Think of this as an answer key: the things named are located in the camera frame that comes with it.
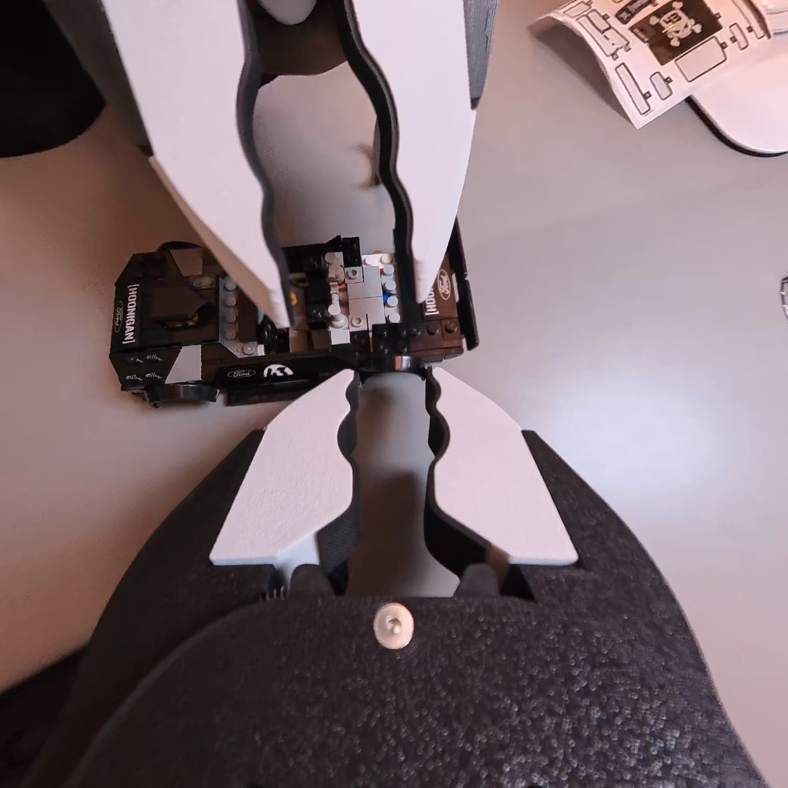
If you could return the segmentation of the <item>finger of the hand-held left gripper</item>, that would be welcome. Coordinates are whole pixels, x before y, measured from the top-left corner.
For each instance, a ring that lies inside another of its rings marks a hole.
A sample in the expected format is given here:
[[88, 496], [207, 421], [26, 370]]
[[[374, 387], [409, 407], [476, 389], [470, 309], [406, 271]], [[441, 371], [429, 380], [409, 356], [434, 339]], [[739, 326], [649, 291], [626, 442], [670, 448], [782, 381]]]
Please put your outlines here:
[[455, 224], [476, 112], [470, 106], [462, 1], [354, 2], [397, 116], [396, 174], [413, 217], [419, 302], [430, 295]]
[[287, 266], [254, 148], [260, 64], [245, 2], [103, 2], [151, 164], [251, 300], [290, 326]]

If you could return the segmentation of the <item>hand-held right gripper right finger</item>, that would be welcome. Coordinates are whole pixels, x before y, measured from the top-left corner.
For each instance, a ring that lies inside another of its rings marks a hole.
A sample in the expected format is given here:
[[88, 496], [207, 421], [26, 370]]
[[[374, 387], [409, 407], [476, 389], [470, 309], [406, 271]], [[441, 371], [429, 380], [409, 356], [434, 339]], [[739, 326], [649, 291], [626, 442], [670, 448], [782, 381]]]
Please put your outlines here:
[[426, 378], [428, 550], [450, 570], [571, 566], [577, 551], [517, 422], [434, 368]]

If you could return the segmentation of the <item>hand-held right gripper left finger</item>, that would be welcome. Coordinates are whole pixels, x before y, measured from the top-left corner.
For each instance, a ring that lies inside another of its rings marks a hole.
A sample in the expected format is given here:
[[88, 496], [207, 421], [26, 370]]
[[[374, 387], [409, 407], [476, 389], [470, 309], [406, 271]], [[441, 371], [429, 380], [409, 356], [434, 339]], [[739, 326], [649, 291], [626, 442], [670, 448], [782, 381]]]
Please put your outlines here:
[[213, 544], [212, 564], [329, 569], [318, 533], [352, 502], [352, 469], [339, 436], [351, 413], [348, 391], [358, 383], [356, 373], [341, 370], [271, 421]]

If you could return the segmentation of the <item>black lego car model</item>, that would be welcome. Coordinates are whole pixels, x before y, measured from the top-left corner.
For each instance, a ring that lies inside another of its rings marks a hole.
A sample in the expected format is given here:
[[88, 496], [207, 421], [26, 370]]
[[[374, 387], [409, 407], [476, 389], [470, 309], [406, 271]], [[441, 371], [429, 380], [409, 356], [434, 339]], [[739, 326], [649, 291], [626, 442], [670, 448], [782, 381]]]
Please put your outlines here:
[[358, 237], [284, 249], [293, 325], [277, 327], [212, 253], [172, 242], [135, 254], [117, 279], [110, 361], [121, 389], [154, 407], [242, 406], [296, 399], [358, 354], [413, 355], [436, 365], [478, 347], [458, 222], [430, 295], [406, 305], [393, 253]]

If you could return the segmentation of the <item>black mesh pad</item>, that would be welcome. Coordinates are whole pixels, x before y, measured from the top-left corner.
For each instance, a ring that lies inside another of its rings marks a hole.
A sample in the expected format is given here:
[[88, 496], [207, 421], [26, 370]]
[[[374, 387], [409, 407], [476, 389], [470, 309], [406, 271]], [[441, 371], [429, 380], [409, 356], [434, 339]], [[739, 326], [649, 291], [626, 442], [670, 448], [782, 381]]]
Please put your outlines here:
[[1, 2], [1, 157], [49, 151], [88, 130], [105, 100], [41, 1]]

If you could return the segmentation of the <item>white sticker sheet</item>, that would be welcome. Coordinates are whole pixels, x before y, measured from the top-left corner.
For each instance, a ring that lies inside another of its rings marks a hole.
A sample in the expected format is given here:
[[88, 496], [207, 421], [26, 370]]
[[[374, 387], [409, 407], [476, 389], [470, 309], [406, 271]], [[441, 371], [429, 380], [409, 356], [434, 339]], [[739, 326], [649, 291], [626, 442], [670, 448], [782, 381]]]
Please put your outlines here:
[[573, 1], [538, 20], [564, 25], [589, 47], [640, 129], [762, 54], [785, 11], [771, 2]]

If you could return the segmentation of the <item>white tray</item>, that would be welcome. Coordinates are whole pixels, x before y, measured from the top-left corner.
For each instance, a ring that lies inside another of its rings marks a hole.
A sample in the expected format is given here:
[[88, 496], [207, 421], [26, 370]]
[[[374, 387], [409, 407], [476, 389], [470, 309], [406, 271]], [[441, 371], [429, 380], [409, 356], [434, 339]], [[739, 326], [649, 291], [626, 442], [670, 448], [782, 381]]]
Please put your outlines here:
[[688, 103], [729, 147], [761, 157], [786, 154], [786, 36], [776, 37], [769, 52], [695, 92]]

